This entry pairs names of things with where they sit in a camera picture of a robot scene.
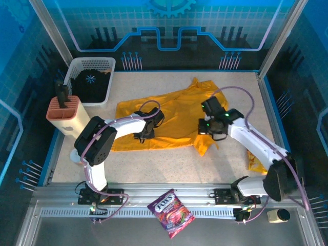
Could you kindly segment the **yellow t-shirt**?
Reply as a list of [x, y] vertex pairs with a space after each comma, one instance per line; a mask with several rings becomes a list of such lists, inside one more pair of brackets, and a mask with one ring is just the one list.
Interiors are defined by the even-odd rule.
[[212, 80], [199, 81], [193, 78], [184, 90], [119, 102], [115, 111], [117, 118], [128, 116], [138, 109], [149, 112], [156, 106], [156, 101], [160, 103], [165, 118], [154, 130], [153, 139], [140, 143], [130, 134], [117, 139], [111, 150], [164, 150], [193, 146], [200, 156], [204, 156], [209, 147], [216, 143], [210, 136], [198, 134], [198, 120], [204, 117], [201, 103], [215, 95], [225, 109], [229, 106], [224, 94], [218, 92], [218, 89]]

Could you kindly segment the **yellow snack packet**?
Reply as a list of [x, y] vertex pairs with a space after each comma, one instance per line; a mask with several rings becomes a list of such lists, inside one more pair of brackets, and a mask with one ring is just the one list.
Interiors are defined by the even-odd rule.
[[248, 156], [248, 170], [252, 172], [261, 173], [263, 175], [266, 175], [268, 171], [265, 169], [263, 164], [259, 161], [259, 159], [251, 153], [249, 150], [247, 150], [247, 156]]

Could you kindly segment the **cream knife block pink top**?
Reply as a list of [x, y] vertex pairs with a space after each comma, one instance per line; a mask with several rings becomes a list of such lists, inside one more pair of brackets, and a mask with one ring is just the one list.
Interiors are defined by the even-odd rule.
[[77, 139], [84, 130], [90, 117], [77, 96], [68, 96], [66, 108], [60, 108], [57, 97], [51, 99], [46, 119], [65, 136]]

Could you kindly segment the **white perforated plastic basket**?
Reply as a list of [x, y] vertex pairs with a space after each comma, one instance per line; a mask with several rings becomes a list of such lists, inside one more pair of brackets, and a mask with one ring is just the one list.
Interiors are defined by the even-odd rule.
[[100, 103], [81, 102], [82, 105], [85, 107], [105, 107], [110, 93], [115, 63], [116, 61], [112, 57], [79, 57], [73, 59], [73, 61], [70, 63], [68, 72], [64, 80], [64, 84], [68, 87], [69, 95], [72, 95], [72, 86], [70, 79], [76, 78], [81, 71], [87, 69], [96, 69], [100, 72], [111, 72], [105, 100]]

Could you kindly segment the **purple candy bag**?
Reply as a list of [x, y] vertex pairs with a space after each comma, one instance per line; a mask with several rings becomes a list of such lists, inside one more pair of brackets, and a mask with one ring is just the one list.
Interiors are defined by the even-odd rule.
[[147, 208], [159, 220], [170, 239], [195, 219], [191, 211], [177, 197], [174, 189], [170, 189], [159, 196]]

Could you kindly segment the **beige and black tape roll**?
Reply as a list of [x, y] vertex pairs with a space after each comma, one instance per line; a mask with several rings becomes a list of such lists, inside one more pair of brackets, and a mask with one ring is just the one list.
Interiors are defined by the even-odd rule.
[[290, 213], [286, 209], [275, 209], [267, 212], [269, 223], [283, 223], [290, 220]]

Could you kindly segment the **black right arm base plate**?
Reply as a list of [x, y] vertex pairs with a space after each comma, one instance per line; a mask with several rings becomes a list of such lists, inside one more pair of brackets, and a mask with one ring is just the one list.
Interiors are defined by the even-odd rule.
[[261, 199], [257, 196], [243, 196], [233, 189], [214, 189], [214, 199], [216, 205], [243, 204], [260, 205]]

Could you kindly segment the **aluminium base frame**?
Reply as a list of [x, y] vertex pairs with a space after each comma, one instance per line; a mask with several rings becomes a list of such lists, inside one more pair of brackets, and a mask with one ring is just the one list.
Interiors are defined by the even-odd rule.
[[[127, 208], [147, 208], [169, 189], [188, 209], [225, 208], [210, 198], [216, 184], [117, 183], [115, 187], [129, 194]], [[269, 223], [266, 214], [246, 224], [195, 218], [172, 239], [155, 217], [113, 217], [101, 224], [93, 224], [90, 218], [40, 217], [42, 208], [87, 207], [77, 203], [74, 188], [74, 183], [36, 188], [15, 246], [328, 246], [313, 213], [290, 200], [268, 203], [268, 209], [289, 210], [291, 219], [286, 223]]]

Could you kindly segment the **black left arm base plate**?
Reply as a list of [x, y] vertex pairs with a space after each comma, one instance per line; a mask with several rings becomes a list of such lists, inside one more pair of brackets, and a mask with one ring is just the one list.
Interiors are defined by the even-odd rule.
[[123, 189], [107, 189], [110, 196], [96, 193], [89, 188], [81, 189], [77, 203], [79, 205], [122, 205], [123, 204]]

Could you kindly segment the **aluminium frame post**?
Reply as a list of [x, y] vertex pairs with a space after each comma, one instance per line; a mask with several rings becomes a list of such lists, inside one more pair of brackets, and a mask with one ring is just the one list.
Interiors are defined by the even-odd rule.
[[67, 67], [69, 67], [71, 61], [73, 60], [73, 56], [69, 51], [68, 46], [66, 45], [61, 33], [59, 32], [59, 29], [57, 28], [43, 0], [28, 0], [28, 1], [31, 4], [32, 8], [34, 9], [43, 27], [46, 29], [48, 35], [50, 36], [56, 49], [61, 55], [63, 61], [65, 62]]
[[281, 50], [282, 46], [284, 45], [286, 39], [289, 37], [292, 29], [294, 28], [295, 24], [297, 23], [301, 13], [303, 12], [306, 4], [309, 0], [295, 0], [288, 17], [286, 18], [285, 22], [282, 25], [278, 35], [276, 36], [272, 46], [270, 47], [260, 69], [258, 78], [260, 80], [264, 80], [267, 72], [269, 71], [271, 65], [273, 64], [274, 60], [276, 59], [279, 51]]

